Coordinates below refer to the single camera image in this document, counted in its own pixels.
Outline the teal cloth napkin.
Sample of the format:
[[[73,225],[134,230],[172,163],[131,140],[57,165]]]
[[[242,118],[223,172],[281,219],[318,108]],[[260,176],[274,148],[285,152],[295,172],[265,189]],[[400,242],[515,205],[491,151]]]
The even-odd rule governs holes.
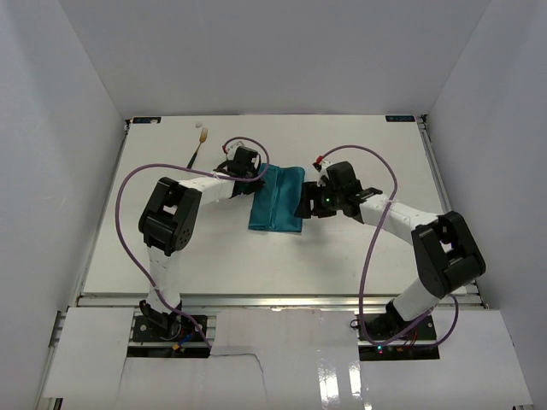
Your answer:
[[[303,219],[295,215],[302,195],[302,167],[270,165],[263,187],[253,198],[248,228],[252,231],[300,233]]]

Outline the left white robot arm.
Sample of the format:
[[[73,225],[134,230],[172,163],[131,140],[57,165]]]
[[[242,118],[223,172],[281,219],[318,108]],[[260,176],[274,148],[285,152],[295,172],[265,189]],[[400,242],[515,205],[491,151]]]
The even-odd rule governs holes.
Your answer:
[[[256,150],[235,143],[226,149],[226,160],[209,176],[180,181],[163,177],[157,182],[138,223],[152,279],[149,294],[139,308],[160,338],[172,340],[184,326],[191,325],[174,309],[181,308],[182,250],[191,241],[199,209],[260,190],[264,185],[258,177],[261,164]]]

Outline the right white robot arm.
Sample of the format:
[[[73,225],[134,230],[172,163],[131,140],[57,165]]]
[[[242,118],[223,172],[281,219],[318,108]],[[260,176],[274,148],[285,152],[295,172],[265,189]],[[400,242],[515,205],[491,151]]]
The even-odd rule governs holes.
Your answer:
[[[435,214],[397,202],[374,187],[364,188],[347,161],[331,163],[318,157],[320,177],[305,182],[295,215],[302,219],[337,214],[374,228],[370,243],[382,231],[409,244],[415,256],[417,278],[389,301],[385,311],[367,320],[357,317],[360,338],[389,342],[413,330],[446,296],[473,282],[486,271],[484,257],[463,216],[455,211]]]

